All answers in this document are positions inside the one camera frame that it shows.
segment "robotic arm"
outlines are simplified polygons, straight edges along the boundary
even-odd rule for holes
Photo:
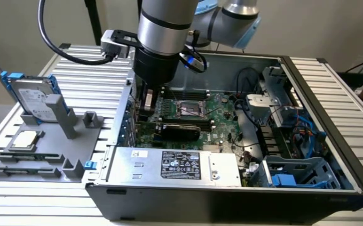
[[[218,0],[143,0],[138,34],[107,30],[102,37],[105,60],[87,61],[66,54],[51,43],[43,26],[45,0],[39,3],[39,28],[49,47],[69,60],[101,65],[114,58],[127,58],[137,48],[134,72],[145,80],[141,92],[141,114],[151,115],[159,88],[173,81],[179,60],[194,71],[207,69],[205,57],[195,51],[215,41],[245,48],[261,22],[257,0],[230,0],[223,8]],[[202,63],[202,69],[193,65]]]

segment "metal table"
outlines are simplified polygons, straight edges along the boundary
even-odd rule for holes
[[[85,59],[101,58],[99,47],[75,46],[69,53]],[[309,85],[323,104],[357,156],[363,164],[363,103],[343,83],[329,64],[317,59],[293,58]],[[93,160],[99,161],[107,151],[117,107],[123,90],[131,58],[103,66],[85,66],[54,56],[41,75],[53,73],[67,104],[78,114],[97,111],[105,116]],[[22,124],[22,108],[17,104],[0,124],[0,151],[9,144]],[[89,171],[83,181],[97,176]],[[0,225],[191,225],[170,223],[110,222],[103,217],[85,190],[83,183],[0,182]],[[363,209],[338,212],[317,226],[363,226]]]

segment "sticker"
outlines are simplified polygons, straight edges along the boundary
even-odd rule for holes
[[[133,158],[147,158],[149,151],[147,150],[133,150],[131,157]]]
[[[161,176],[165,179],[201,180],[201,153],[162,152]]]
[[[34,89],[19,89],[19,93],[31,114],[42,121],[57,121],[54,111],[45,104],[46,94]]]

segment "white wall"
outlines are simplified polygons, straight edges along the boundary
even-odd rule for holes
[[[38,74],[54,55],[37,22],[38,0],[0,0],[0,67]],[[53,42],[94,45],[83,0],[47,0],[46,29]]]
[[[101,2],[105,7],[99,7],[99,13],[106,15],[103,19],[107,20],[107,29],[138,32],[138,0],[101,0]]]
[[[263,20],[247,52],[323,57],[337,70],[350,67],[363,46],[363,0],[258,0],[258,7]]]

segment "power supply label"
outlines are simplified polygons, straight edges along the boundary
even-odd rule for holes
[[[166,179],[201,180],[201,153],[162,152],[161,176]]]

